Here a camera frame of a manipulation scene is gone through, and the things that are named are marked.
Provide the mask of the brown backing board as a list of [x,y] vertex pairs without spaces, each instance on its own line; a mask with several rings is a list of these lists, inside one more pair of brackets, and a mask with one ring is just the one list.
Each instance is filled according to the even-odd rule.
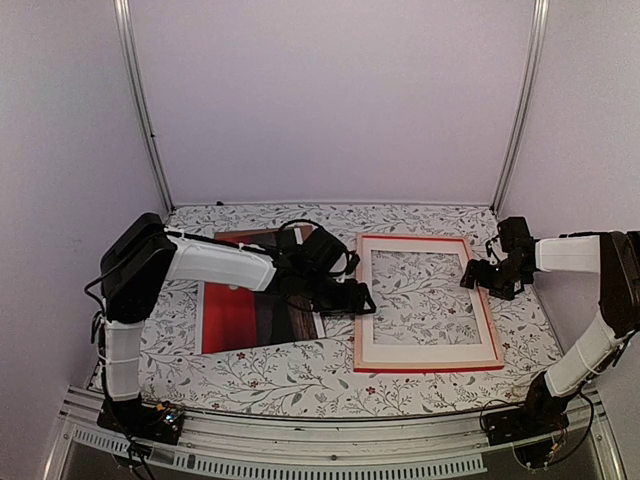
[[233,243],[258,244],[271,247],[289,247],[302,244],[313,232],[314,227],[309,224],[296,224],[272,229],[241,230],[216,232],[216,240],[229,241]]

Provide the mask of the red grey photo print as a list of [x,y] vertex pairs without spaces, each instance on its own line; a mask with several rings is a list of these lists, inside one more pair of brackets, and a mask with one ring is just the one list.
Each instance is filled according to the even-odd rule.
[[310,302],[227,285],[198,284],[194,352],[198,355],[320,340],[322,316]]

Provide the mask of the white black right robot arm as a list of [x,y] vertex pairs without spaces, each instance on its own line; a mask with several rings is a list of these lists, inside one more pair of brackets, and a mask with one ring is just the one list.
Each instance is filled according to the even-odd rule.
[[639,234],[587,231],[536,238],[526,219],[511,216],[485,244],[486,256],[467,262],[460,284],[512,300],[539,281],[536,291],[549,312],[567,315],[566,351],[537,375],[530,404],[517,427],[537,436],[552,424],[551,401],[573,397],[581,386],[615,364],[639,332]]

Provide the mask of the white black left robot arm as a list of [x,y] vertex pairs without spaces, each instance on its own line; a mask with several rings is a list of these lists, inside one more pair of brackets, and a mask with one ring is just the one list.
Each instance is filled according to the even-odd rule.
[[352,278],[358,254],[317,223],[302,242],[287,240],[290,223],[271,245],[233,243],[166,226],[154,213],[141,215],[100,261],[100,274],[84,288],[99,311],[103,385],[114,400],[111,419],[128,434],[148,426],[136,401],[141,336],[165,282],[199,281],[309,301],[314,312],[362,316],[376,311],[366,284]]

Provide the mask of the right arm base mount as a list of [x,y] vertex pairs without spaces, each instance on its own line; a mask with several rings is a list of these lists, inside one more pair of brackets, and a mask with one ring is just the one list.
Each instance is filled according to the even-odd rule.
[[[512,443],[527,438],[551,434],[558,431],[557,440],[545,440],[539,444],[517,447],[513,450],[515,459],[529,470],[548,469],[561,464],[578,451],[591,433],[595,418],[595,405],[584,393],[584,386],[591,381],[590,377],[581,381],[576,389],[565,396],[553,396],[546,384],[545,372],[538,374],[529,386],[525,400],[519,403],[508,403],[509,409],[486,413],[485,409],[494,403],[487,402],[479,414],[479,426],[487,435],[491,446]],[[558,452],[567,440],[569,420],[566,409],[569,402],[579,396],[589,405],[589,421],[581,438],[562,457]]]

